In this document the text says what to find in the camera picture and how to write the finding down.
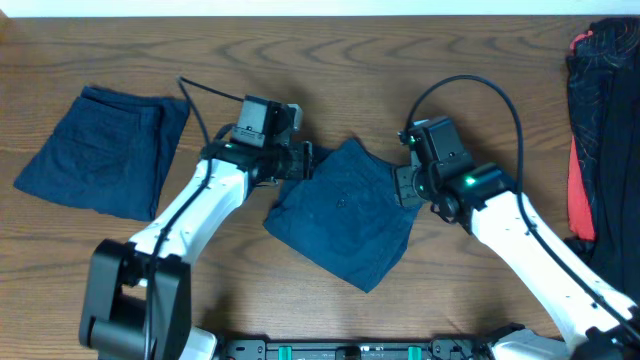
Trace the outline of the dark blue shorts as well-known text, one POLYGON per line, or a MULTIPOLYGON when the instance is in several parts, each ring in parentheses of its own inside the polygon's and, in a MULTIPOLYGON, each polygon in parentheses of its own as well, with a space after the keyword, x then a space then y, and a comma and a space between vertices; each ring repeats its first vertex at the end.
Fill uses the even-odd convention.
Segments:
POLYGON ((14 187, 64 206, 151 221, 189 114, 187 102, 173 97, 86 86, 14 187))
POLYGON ((373 290, 408 248, 419 205, 396 202, 394 166, 356 139, 316 148, 309 180, 285 182, 264 228, 361 291, 373 290))

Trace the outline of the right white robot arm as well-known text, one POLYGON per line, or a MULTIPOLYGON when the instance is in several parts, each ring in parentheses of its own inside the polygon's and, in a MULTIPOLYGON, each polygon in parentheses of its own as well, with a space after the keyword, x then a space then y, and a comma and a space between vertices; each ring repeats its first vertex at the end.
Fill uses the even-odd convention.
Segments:
POLYGON ((639 307, 580 260, 545 224, 514 181, 489 163, 442 185, 418 165, 392 172, 403 206, 428 202, 494 251, 543 306, 561 337, 514 326, 479 350, 487 359, 636 359, 639 307))

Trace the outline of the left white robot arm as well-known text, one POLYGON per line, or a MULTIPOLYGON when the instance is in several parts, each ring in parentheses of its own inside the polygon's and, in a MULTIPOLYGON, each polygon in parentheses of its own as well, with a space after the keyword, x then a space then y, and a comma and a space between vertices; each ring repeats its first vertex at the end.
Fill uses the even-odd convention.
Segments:
POLYGON ((78 338, 102 359, 211 359, 217 339, 192 324, 191 273, 224 220, 260 183, 310 177, 313 148, 216 140, 170 205, 127 242, 90 258, 78 338))

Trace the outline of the red garment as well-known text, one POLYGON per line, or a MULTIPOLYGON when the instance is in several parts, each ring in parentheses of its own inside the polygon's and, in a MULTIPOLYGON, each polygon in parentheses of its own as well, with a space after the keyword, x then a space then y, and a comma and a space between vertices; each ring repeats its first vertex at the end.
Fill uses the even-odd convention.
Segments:
POLYGON ((593 210, 594 168, 600 146, 593 126, 583 123, 571 82, 568 82, 567 93, 572 130, 567 186, 569 228, 582 241, 593 243, 597 239, 593 210))

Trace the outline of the folded dark blue shorts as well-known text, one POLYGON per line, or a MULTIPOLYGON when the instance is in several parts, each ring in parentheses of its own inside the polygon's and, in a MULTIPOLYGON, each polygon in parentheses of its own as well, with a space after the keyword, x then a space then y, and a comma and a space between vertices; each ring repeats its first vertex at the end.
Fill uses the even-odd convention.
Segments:
POLYGON ((64 206, 151 221, 189 114, 187 102, 173 97, 86 86, 14 187, 64 206))

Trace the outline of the black patterned garment pile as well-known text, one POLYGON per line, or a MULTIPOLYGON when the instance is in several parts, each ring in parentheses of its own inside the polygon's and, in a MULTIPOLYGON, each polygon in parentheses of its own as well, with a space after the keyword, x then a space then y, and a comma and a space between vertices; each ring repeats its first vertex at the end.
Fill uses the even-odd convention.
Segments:
POLYGON ((600 146, 594 168, 597 239, 567 245, 617 290, 639 298, 639 21, 595 22, 566 59, 579 114, 600 146))

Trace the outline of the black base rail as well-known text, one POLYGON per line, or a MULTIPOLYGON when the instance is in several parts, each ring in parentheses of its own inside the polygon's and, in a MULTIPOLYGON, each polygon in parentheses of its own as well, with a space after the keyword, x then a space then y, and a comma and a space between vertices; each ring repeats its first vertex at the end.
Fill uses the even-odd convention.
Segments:
POLYGON ((431 339, 271 339, 223 337, 216 360, 463 360, 492 359, 494 334, 441 335, 431 339))

